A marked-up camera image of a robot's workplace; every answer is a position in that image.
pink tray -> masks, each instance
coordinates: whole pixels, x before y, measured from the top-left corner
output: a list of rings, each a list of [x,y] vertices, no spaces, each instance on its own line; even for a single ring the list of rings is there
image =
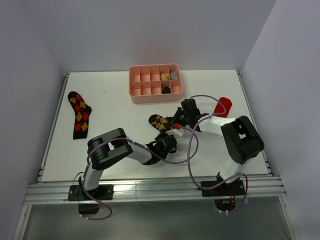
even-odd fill
[[[172,72],[178,74],[178,79],[170,79]],[[168,80],[160,81],[161,74],[167,74]],[[169,87],[171,93],[162,94],[164,87]],[[179,101],[183,91],[177,64],[141,65],[129,68],[129,94],[134,104]]]

argyle sock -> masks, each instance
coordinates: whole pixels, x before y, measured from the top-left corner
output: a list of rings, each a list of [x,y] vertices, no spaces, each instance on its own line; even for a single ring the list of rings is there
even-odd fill
[[[170,124],[171,120],[172,117],[162,117],[160,115],[154,114],[149,117],[148,122],[158,131],[162,131],[168,126],[168,124]]]
[[[75,113],[73,139],[85,139],[88,135],[91,107],[75,91],[69,92],[68,99]]]

white table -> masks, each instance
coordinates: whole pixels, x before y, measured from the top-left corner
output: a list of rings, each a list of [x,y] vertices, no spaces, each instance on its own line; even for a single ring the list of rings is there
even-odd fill
[[[242,115],[251,119],[248,105],[235,70],[188,70],[181,71],[184,96],[197,94],[226,97],[232,101],[228,117]],[[128,72],[73,72],[70,73],[54,132],[45,156],[43,182],[72,181],[78,172],[85,169],[87,142],[98,135],[116,128],[123,128],[135,141],[146,144],[158,134],[149,123],[149,116],[159,114],[163,117],[176,112],[180,102],[160,102],[133,104],[129,96]],[[75,113],[68,101],[68,93],[76,91],[92,107],[86,139],[73,140]],[[212,113],[216,102],[200,97],[196,103],[201,113]],[[223,137],[198,133],[199,150],[191,160],[195,177],[216,176],[224,166],[228,151]],[[169,161],[186,159],[189,133],[178,139],[177,152],[169,154]],[[265,159],[260,153],[246,167],[248,175],[268,174]],[[157,178],[188,177],[186,164],[172,165],[159,162],[144,166],[125,158],[104,171],[103,180],[137,180]]]

black and red argyle sock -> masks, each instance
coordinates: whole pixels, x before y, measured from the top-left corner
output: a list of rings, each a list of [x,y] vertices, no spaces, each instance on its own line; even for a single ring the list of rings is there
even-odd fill
[[[170,124],[171,120],[172,120],[172,117],[170,116],[162,117],[160,115],[154,114],[149,117],[148,122],[155,129],[161,132],[163,129],[165,129],[168,126],[168,124]]]
[[[69,92],[68,99],[75,113],[73,139],[85,139],[88,135],[91,107],[75,91]]]

red object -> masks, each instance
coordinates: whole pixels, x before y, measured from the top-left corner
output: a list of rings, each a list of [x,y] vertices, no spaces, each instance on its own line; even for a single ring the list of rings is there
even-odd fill
[[[226,97],[220,97],[219,101],[225,106],[225,109],[226,109],[226,112],[225,114],[223,115],[218,115],[218,117],[221,117],[221,118],[226,118],[229,114],[229,111],[230,111],[230,108],[232,106],[232,102],[230,99],[226,98]],[[218,114],[218,113],[223,113],[224,112],[224,108],[218,103],[216,106],[215,106],[215,109],[214,109],[214,114]]]

